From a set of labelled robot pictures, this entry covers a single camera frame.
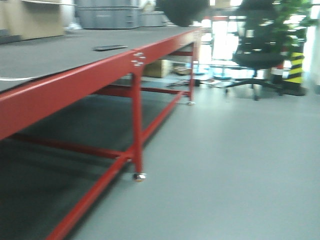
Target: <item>chair backrest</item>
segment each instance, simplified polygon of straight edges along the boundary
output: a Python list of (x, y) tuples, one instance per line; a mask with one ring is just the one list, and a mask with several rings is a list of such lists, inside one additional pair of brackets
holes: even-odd
[(244, 1), (236, 11), (239, 44), (236, 54), (269, 53), (277, 12), (272, 2)]

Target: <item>chair base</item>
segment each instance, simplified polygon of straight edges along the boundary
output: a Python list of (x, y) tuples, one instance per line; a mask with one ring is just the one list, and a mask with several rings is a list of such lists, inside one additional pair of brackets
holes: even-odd
[(259, 96), (255, 90), (255, 85), (260, 85), (263, 87), (267, 87), (267, 88), (271, 88), (271, 89), (275, 89), (279, 96), (282, 96), (284, 93), (284, 89), (281, 85), (276, 85), (276, 84), (272, 84), (272, 83), (268, 83), (265, 80), (262, 79), (256, 79), (256, 78), (245, 78), (245, 79), (238, 79), (238, 82), (232, 83), (230, 85), (224, 86), (223, 88), (225, 89), (225, 93), (228, 93), (228, 88), (232, 88), (232, 87), (236, 87), (236, 86), (240, 86), (240, 85), (247, 85), (250, 84), (251, 88), (253, 89), (253, 99), (255, 101), (259, 100)]

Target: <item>table frame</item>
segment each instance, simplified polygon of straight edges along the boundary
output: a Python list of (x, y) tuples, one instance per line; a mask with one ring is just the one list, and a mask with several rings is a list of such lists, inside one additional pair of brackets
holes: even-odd
[[(0, 126), (2, 126), (0, 128), (0, 140), (12, 138), (18, 141), (28, 141), (53, 148), (115, 159), (111, 167), (52, 230), (46, 240), (62, 240), (127, 162), (134, 164), (135, 177), (137, 180), (142, 180), (139, 177), (143, 172), (144, 142), (161, 124), (182, 96), (187, 96), (190, 103), (192, 102), (194, 86), (193, 74), (191, 73), (189, 90), (143, 88), (141, 87), (141, 79), (144, 66), (163, 56), (173, 54), (191, 56), (191, 69), (193, 69), (193, 62), (198, 59), (201, 36), (201, 28), (192, 28), (189, 31), (152, 44), (43, 77), (0, 93), (0, 113), (4, 113), (0, 117)], [(185, 46), (192, 46), (192, 51), (179, 51)], [(131, 86), (111, 85), (127, 74), (132, 74)], [(175, 94), (173, 100), (144, 130), (142, 128), (141, 91)], [(90, 94), (132, 98), (133, 144), (126, 151), (102, 149), (17, 133)]]

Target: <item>office chair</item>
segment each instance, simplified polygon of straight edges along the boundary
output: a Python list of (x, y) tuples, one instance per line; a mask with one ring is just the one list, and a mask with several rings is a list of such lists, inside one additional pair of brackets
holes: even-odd
[(284, 61), (280, 52), (272, 52), (273, 23), (277, 12), (272, 5), (273, 0), (244, 0), (235, 11), (237, 20), (238, 47), (233, 54), (232, 61), (241, 67), (253, 69), (252, 78), (234, 79), (235, 83), (225, 86), (228, 88), (250, 84), (253, 89), (253, 99), (259, 100), (255, 85), (272, 88), (282, 95), (280, 85), (256, 79), (258, 70), (270, 69)]

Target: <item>green leaves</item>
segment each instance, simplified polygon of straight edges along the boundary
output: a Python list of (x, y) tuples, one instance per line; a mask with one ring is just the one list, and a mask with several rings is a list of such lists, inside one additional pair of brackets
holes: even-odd
[(307, 27), (319, 24), (317, 19), (311, 19), (311, 0), (276, 0), (274, 8), (278, 13), (274, 21), (272, 38), (276, 43), (274, 51), (287, 49), (291, 57), (295, 48), (306, 41)]

